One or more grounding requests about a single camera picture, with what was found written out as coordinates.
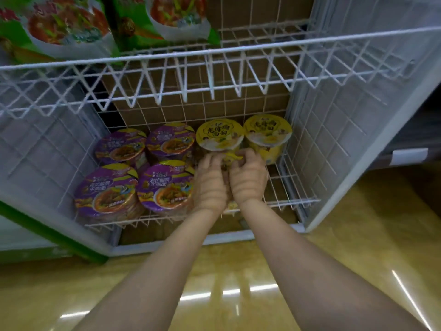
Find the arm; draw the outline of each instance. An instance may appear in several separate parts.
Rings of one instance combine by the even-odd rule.
[[[302,330],[426,330],[380,290],[293,230],[261,201],[265,165],[252,150],[230,184],[268,266]]]
[[[187,276],[208,231],[225,209],[222,156],[206,156],[196,171],[195,209],[135,272],[108,293],[75,331],[152,330],[170,326]]]

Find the hand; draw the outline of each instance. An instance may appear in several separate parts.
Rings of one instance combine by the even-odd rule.
[[[245,158],[241,166],[239,161],[234,161],[230,169],[230,186],[234,200],[239,207],[247,200],[262,200],[268,181],[268,171],[259,154],[253,149],[240,150],[237,155]]]
[[[223,182],[222,154],[208,154],[196,169],[193,199],[195,211],[208,209],[218,217],[227,206],[227,187]]]

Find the display shelf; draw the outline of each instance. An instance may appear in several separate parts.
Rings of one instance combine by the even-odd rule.
[[[278,161],[277,165],[268,166],[269,179],[263,196],[263,200],[271,208],[279,208],[283,210],[289,206],[294,209],[297,205],[301,204],[304,207],[308,207],[312,203],[319,202],[320,200],[313,194],[313,191],[305,189],[302,185],[297,173],[294,170],[292,162],[289,157],[284,155]],[[226,210],[223,215],[233,215],[238,213],[239,209]],[[120,222],[85,222],[85,226],[91,229],[100,231],[102,228],[113,230],[114,225],[121,228],[125,228],[130,225],[137,227],[138,225],[149,226],[151,221],[156,221],[158,224],[164,221],[180,221],[184,216],[163,216],[161,214],[154,213],[152,211],[146,211],[143,216],[136,219]]]
[[[132,51],[118,58],[2,66],[0,95],[8,92],[10,100],[1,104],[0,115],[20,119],[37,110],[50,116],[57,108],[77,114],[91,103],[107,111],[112,102],[134,108],[139,99],[153,99],[161,106],[170,95],[180,95],[185,103],[189,94],[208,92],[213,100],[215,91],[225,89],[242,97],[248,87],[258,87],[266,95],[275,84],[291,92],[296,83],[317,88],[325,79],[342,86],[352,76],[364,82],[378,74],[404,77],[409,65],[414,67],[413,60],[394,53],[398,43],[382,48],[382,42],[399,42],[405,35],[430,38],[440,30],[434,26],[330,36],[314,30],[308,21],[286,21],[221,29],[221,46],[198,42]],[[317,66],[314,72],[306,72],[308,61]],[[133,84],[130,91],[126,82]],[[104,83],[106,93],[97,93],[98,83]],[[79,85],[82,100],[70,95]]]

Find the left hand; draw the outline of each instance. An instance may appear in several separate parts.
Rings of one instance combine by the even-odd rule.
[[[208,154],[196,169],[192,193],[194,211],[210,210],[218,217],[227,206],[227,187],[223,182],[222,154]]]

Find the yellow floor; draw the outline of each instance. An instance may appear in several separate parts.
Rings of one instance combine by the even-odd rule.
[[[418,316],[394,270],[441,330],[441,219],[397,171],[365,175],[308,238]],[[90,310],[144,258],[1,266],[2,330],[71,330],[81,317],[63,315]],[[254,241],[203,247],[170,330],[296,330],[278,289],[258,287],[274,283]],[[211,296],[189,296],[200,293]]]

